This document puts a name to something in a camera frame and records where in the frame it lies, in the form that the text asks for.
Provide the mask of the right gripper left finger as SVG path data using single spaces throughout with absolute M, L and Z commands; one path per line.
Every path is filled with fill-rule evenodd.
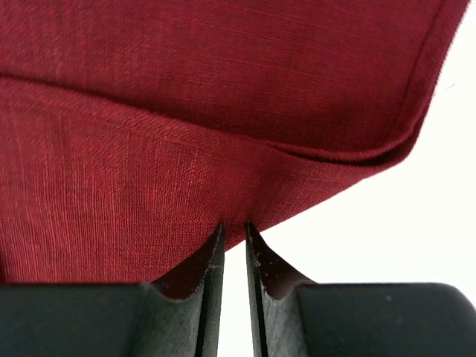
M 225 229 L 142 283 L 1 287 L 3 356 L 215 356 Z

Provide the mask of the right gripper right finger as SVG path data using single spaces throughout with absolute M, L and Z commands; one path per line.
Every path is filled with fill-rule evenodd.
M 473 357 L 475 307 L 443 283 L 319 284 L 245 226 L 256 356 Z

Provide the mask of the dark red cloth napkin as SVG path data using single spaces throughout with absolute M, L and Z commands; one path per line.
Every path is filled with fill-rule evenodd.
M 3 1 L 1 282 L 153 281 L 404 160 L 466 1 Z

